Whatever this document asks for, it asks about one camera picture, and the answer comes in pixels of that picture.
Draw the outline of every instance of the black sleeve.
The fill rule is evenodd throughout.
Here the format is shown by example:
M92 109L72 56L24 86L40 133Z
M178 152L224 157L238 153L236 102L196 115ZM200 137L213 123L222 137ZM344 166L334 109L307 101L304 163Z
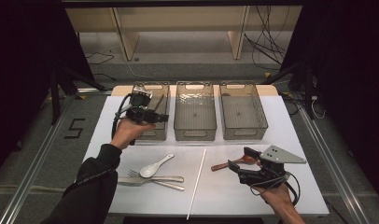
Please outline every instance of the black sleeve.
M121 153L117 147L102 145L96 159L88 158L81 164L76 182L118 167ZM114 171L74 188L42 223L104 223L117 182L118 174Z

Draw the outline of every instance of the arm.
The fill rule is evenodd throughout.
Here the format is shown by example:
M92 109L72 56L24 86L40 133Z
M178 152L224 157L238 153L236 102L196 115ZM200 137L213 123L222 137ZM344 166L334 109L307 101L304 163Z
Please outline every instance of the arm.
M289 197L288 187L285 184L281 184L277 189L268 189L266 191L265 189L256 187L254 189L261 193L262 199L272 207L274 213L279 216L284 223L305 223L297 210L295 210Z
M77 181L118 167L122 150L154 124L137 125L122 119L110 144L101 146L97 158L88 158L80 166ZM113 172L69 191L42 223L103 223L117 187L118 174Z

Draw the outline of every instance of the wooden stick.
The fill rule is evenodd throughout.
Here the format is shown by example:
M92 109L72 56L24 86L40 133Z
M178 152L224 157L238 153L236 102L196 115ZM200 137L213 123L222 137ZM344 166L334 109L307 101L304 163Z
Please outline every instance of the wooden stick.
M202 167L204 166L204 157L206 156L206 148L204 149L204 156L202 157L201 167L199 168L198 177L196 178L195 189L193 190L192 199L190 200L189 213L187 214L187 220L190 217L190 209L192 208L193 198L195 198L195 192L198 188L199 177L201 176Z

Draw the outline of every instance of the white spoon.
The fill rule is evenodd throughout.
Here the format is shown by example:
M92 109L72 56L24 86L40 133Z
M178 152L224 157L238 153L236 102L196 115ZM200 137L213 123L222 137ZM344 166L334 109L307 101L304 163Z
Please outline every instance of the white spoon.
M155 173L157 173L158 169L160 169L160 166L164 162L172 159L174 156L175 156L174 154L169 154L165 158L161 159L160 161L155 162L154 164L150 164L150 165L147 165L147 166L141 168L140 175L142 177L145 177L145 178L148 178L148 177L151 177L151 176L155 175Z

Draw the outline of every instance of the metal rail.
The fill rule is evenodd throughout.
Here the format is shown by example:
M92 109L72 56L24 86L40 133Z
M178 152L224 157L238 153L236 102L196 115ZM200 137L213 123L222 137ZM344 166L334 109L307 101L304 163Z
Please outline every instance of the metal rail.
M27 171L22 182L18 186L15 194L9 201L3 215L0 217L0 224L14 223L18 213L21 210L24 200L26 199L29 193L31 186L37 178L38 172L41 169L41 166L44 163L45 158L48 156L49 150L55 140L56 134L61 128L66 112L70 105L74 102L74 98L75 96L68 96L64 100L62 106L62 115L58 118L56 123L50 127L47 136L45 137L43 143L41 144L41 147L35 155L32 164L30 165L29 170Z
M298 93L296 93L295 97L297 99L301 98L301 96ZM358 197L356 196L355 192L352 190L346 178L344 177L344 173L339 167L338 162L332 155L329 146L323 138L323 135L317 128L315 121L310 120L306 112L303 111L303 109L300 109L300 113L303 121L305 122L309 130L309 133L312 135L312 138L316 143L317 149L320 152L323 161L326 163L326 166L329 169L329 172L332 176L335 185L337 186L337 189L339 190L342 198L344 199L344 203L346 204L347 209L349 210L353 220L355 221L355 223L358 224L371 223L367 217L367 214L362 208L360 201L358 200Z

